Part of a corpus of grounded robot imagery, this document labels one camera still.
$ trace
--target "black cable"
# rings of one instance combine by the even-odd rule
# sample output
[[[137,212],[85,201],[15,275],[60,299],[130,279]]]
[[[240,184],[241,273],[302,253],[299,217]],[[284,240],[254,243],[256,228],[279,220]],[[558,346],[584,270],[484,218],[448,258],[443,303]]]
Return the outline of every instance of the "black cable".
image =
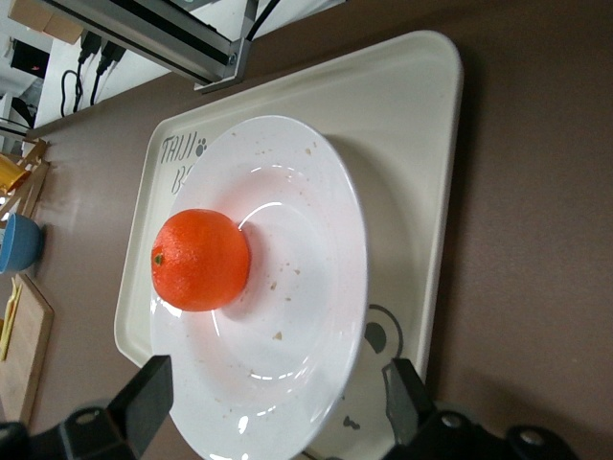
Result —
[[[98,92],[98,83],[100,83],[100,77],[102,74],[96,74],[96,79],[94,80],[94,87],[92,88],[92,95],[89,98],[89,104],[93,105],[96,103],[96,93]]]
[[[11,129],[9,127],[0,126],[0,132],[9,132],[10,134],[15,134],[17,136],[23,137],[22,131],[17,131],[16,129]]]
[[[260,28],[260,26],[268,18],[270,13],[275,9],[275,7],[279,4],[280,1],[281,0],[270,0],[268,5],[266,5],[266,8],[264,8],[264,11],[261,12],[260,17],[258,17],[258,19],[256,19],[256,22],[253,23],[253,26],[251,26],[249,34],[247,34],[247,37],[245,37],[247,40],[253,41],[253,37],[256,36],[256,34],[258,33],[258,29]]]
[[[66,105],[66,77],[69,75],[74,75],[76,78],[75,103],[73,105],[73,113],[76,113],[79,110],[80,100],[83,97],[83,83],[80,75],[81,67],[90,56],[95,55],[98,50],[100,50],[101,43],[102,39],[99,35],[89,31],[83,31],[81,34],[77,72],[74,70],[67,70],[61,77],[61,106],[59,107],[59,112],[61,113],[62,117],[66,116],[66,113],[64,112],[64,106]]]
[[[98,92],[98,84],[100,83],[100,78],[106,72],[106,69],[113,63],[119,62],[124,57],[125,48],[113,43],[112,41],[106,41],[102,44],[102,51],[100,61],[98,63],[98,68],[96,69],[96,80],[94,81],[94,88],[92,89],[92,94],[89,98],[89,104],[93,105],[96,103],[96,93]]]
[[[68,77],[69,75],[75,76],[75,78],[77,79],[75,85],[76,87],[78,86],[80,88],[80,93],[83,93],[83,86],[80,83],[79,74],[74,70],[67,70],[66,72],[64,72],[64,74],[61,76],[61,105],[59,106],[59,113],[62,117],[66,116],[66,113],[64,112],[64,106],[66,105],[66,77]]]
[[[73,105],[73,113],[77,113],[77,110],[79,110],[80,98],[83,96],[83,83],[80,78],[80,68],[82,65],[79,59],[79,64],[77,65],[77,81],[75,82],[75,105]]]
[[[0,120],[2,120],[3,122],[12,123],[13,125],[17,125],[19,127],[24,127],[26,129],[31,129],[32,128],[31,126],[24,125],[22,123],[16,122],[15,120],[10,120],[8,118],[0,117]]]

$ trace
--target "blue bowl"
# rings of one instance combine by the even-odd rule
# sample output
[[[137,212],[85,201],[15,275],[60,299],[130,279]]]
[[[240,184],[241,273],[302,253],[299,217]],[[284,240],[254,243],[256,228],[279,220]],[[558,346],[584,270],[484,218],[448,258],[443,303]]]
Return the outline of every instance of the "blue bowl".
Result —
[[[36,222],[10,214],[0,247],[0,273],[25,270],[38,259],[42,245],[42,233]]]

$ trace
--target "yellow object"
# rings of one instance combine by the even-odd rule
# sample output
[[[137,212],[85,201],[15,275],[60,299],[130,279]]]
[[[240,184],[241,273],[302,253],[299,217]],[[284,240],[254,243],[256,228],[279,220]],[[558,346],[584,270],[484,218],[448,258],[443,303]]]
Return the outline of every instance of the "yellow object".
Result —
[[[16,165],[9,158],[0,153],[0,188],[3,189],[5,193],[19,187],[29,175],[29,171]]]
[[[0,184],[0,203],[4,200],[4,204],[0,204],[0,217],[9,212],[16,212],[21,216],[29,218],[33,213],[42,183],[49,169],[49,163],[42,159],[47,150],[47,143],[42,140],[37,142],[26,140],[24,143],[34,144],[26,156],[3,153],[5,156],[13,158],[13,161],[19,168],[29,170],[30,175],[28,175],[23,184],[19,185],[17,189],[9,194],[3,193]],[[0,221],[0,228],[5,226],[6,221]]]
[[[9,341],[11,340],[12,325],[15,321],[15,314],[17,313],[17,305],[19,304],[19,297],[21,296],[21,288],[23,285],[17,285],[15,279],[12,278],[12,293],[7,302],[7,311],[4,315],[4,321],[2,323],[2,334],[0,334],[0,361],[4,361],[7,358],[7,352],[9,351]]]

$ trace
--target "white plate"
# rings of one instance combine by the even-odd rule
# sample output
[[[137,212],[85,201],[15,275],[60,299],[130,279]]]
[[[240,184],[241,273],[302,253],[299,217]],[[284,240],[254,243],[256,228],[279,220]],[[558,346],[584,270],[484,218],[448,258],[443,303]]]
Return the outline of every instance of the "white plate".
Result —
[[[204,458],[285,460],[340,398],[363,333],[366,231],[352,182],[314,129],[265,116],[204,151],[171,214],[188,208],[238,223],[252,265],[220,310],[182,312],[153,293],[153,352],[172,357],[170,414]]]

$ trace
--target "white tray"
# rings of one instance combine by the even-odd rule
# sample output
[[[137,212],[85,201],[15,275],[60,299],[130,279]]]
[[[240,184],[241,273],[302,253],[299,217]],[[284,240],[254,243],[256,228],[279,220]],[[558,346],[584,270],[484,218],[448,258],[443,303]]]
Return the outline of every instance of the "white tray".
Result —
[[[162,122],[149,141],[127,249],[119,350],[139,366],[151,356],[149,251],[199,153],[248,118],[301,120],[329,139],[352,175],[369,232],[372,305],[344,399],[308,452],[381,458],[394,443],[382,368],[400,355],[425,378],[462,77],[446,37],[415,32]]]

